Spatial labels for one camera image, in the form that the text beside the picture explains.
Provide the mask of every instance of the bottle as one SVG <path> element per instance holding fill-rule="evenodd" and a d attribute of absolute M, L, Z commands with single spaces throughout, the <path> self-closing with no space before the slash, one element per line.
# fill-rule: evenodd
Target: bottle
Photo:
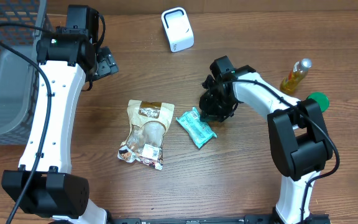
<path fill-rule="evenodd" d="M 285 77 L 281 82 L 280 90 L 288 95 L 294 94 L 296 86 L 306 77 L 309 68 L 311 68 L 311 60 L 308 58 L 295 63 L 288 77 Z"/>

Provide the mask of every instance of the wooden table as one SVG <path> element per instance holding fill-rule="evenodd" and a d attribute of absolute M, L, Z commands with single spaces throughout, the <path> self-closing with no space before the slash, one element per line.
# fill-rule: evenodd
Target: wooden table
<path fill-rule="evenodd" d="M 324 113 L 341 155 L 333 176 L 319 180 L 311 211 L 333 223 L 358 223 L 358 11 L 191 14 L 195 45 L 172 54 L 160 15 L 106 16 L 104 45 L 120 72 L 94 84 L 78 102 L 71 143 L 73 174 L 89 180 L 90 198 L 114 217 L 233 217 L 270 213 L 280 173 L 270 156 L 267 123 L 247 105 L 224 123 L 201 150 L 173 120 L 164 139 L 163 171 L 117 159 L 129 132 L 129 100 L 175 104 L 176 116 L 197 106 L 201 82 L 214 59 L 228 55 L 249 64 L 278 87 L 293 64 L 308 57 L 313 68 L 295 95 L 327 94 Z M 64 25 L 65 17 L 51 18 Z M 15 169 L 24 146 L 0 146 L 0 223 L 14 202 L 1 188 L 4 169 Z M 326 172 L 334 159 L 326 164 Z M 48 223 L 18 211 L 14 223 Z"/>

